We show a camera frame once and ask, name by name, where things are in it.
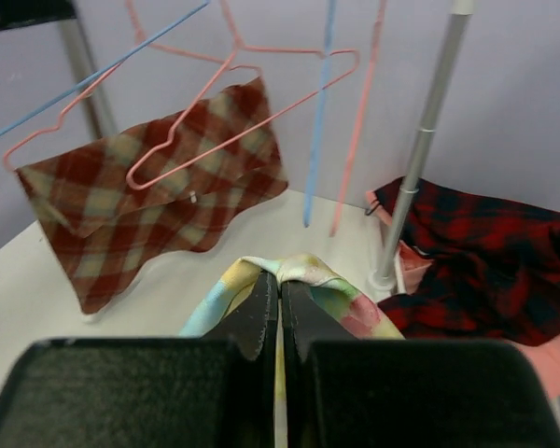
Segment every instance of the brown plaid cloth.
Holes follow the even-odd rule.
[[[17,170],[83,313],[106,306],[149,259],[174,250],[209,250],[236,215],[287,188],[269,125],[150,189],[129,188],[127,171],[166,139],[179,114]],[[174,143],[143,164],[135,180],[148,181],[269,116],[260,78],[228,87],[200,101]]]

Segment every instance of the silver pole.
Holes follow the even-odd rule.
[[[81,19],[59,21],[58,27],[76,82],[97,72]],[[99,86],[88,98],[83,100],[82,105],[93,139],[97,140],[118,133],[103,86]]]
[[[409,214],[413,197],[417,192],[419,177],[426,165],[427,154],[431,148],[433,135],[436,132],[436,124],[444,97],[448,91],[456,56],[472,14],[472,4],[472,0],[455,0],[448,31],[441,47],[440,58],[426,100],[425,110],[417,129],[407,174],[400,185],[400,193],[392,214],[392,225],[389,228],[377,270],[371,273],[371,284],[378,289],[391,289],[395,285],[394,256],[396,255],[404,221]]]

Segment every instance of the plaid fabric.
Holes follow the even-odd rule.
[[[151,189],[130,189],[127,171],[166,139],[179,114],[18,170],[84,313],[106,306],[149,259],[212,248],[236,215],[287,188],[272,127],[262,126]],[[260,78],[228,87],[200,101],[174,143],[142,165],[135,179],[152,179],[269,116]]]
[[[375,191],[388,213],[400,181]],[[560,334],[560,213],[421,180],[402,240],[433,259],[414,294],[378,305],[406,338]]]

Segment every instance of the multicolored fabric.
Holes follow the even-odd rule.
[[[84,313],[106,306],[149,259],[209,250],[236,215],[287,188],[269,125],[150,189],[129,188],[128,170],[166,140],[180,113],[17,170]],[[147,160],[135,180],[153,179],[269,116],[260,78],[228,87],[196,104],[173,144]]]
[[[400,182],[375,191],[389,214]],[[560,334],[560,213],[421,180],[402,240],[433,261],[414,294],[378,304],[406,338]]]
[[[236,260],[197,306],[180,336],[199,337],[212,329],[249,296],[262,269],[274,274],[279,285],[292,280],[310,285],[315,303],[358,338],[402,338],[371,299],[309,254]]]

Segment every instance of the white wall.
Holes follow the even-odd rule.
[[[73,84],[56,25],[0,33],[0,129]],[[35,219],[19,181],[3,168],[2,154],[29,133],[54,124],[59,110],[54,106],[0,138],[0,247]],[[38,137],[22,147],[11,160],[21,166],[89,140],[81,111],[73,109],[58,133]]]
[[[200,0],[135,0],[150,33]],[[382,60],[371,94],[350,203],[401,175],[430,80],[450,0],[389,0]],[[162,41],[224,57],[230,42],[213,4]],[[133,34],[120,0],[80,0],[100,65],[126,50]],[[324,0],[231,0],[249,43],[321,47]],[[342,0],[336,48],[369,54],[377,0]],[[315,88],[319,62],[308,56],[247,54],[261,63],[273,110]],[[337,59],[334,73],[348,66]],[[183,108],[214,73],[210,63],[156,50],[129,61],[107,83],[120,127]],[[228,74],[215,91],[244,81]],[[364,67],[329,93],[318,194],[337,196]],[[279,119],[278,132],[291,186],[303,189],[315,102]],[[560,0],[477,0],[455,80],[448,95],[425,177],[470,192],[560,210]]]

